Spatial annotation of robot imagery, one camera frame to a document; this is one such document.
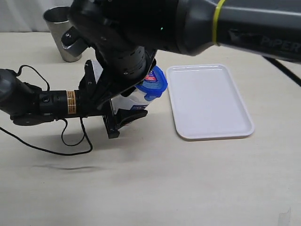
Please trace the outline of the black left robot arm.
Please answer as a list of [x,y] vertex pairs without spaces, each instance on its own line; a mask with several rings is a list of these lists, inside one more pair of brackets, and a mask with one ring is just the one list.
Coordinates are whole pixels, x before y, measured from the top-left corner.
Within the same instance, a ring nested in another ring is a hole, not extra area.
[[147,110],[122,109],[114,113],[111,101],[97,107],[91,100],[95,88],[95,77],[88,71],[80,81],[78,90],[50,91],[20,81],[13,70],[1,69],[0,109],[19,126],[101,116],[110,139],[118,138],[122,127],[148,114]]

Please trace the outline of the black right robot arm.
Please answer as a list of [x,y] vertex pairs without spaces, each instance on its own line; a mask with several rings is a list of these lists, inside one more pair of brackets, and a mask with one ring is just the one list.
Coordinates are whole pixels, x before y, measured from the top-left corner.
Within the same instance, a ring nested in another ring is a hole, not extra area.
[[104,68],[96,105],[140,82],[157,50],[196,56],[216,45],[301,61],[298,0],[75,0],[68,18]]

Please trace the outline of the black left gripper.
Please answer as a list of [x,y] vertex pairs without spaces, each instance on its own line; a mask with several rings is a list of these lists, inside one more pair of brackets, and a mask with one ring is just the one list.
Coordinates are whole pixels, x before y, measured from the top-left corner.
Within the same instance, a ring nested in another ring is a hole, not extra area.
[[84,91],[76,90],[76,115],[78,117],[102,116],[109,139],[118,138],[119,129],[132,123],[133,121],[144,118],[148,114],[147,110],[124,110],[119,109],[115,115],[111,101],[97,106]]

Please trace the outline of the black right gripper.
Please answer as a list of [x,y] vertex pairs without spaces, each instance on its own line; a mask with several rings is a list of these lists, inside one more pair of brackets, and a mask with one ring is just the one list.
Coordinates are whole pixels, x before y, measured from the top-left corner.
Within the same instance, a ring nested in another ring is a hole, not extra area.
[[156,53],[154,49],[141,46],[122,50],[96,47],[95,57],[103,71],[93,94],[93,105],[101,108],[118,95],[132,94],[153,68]]

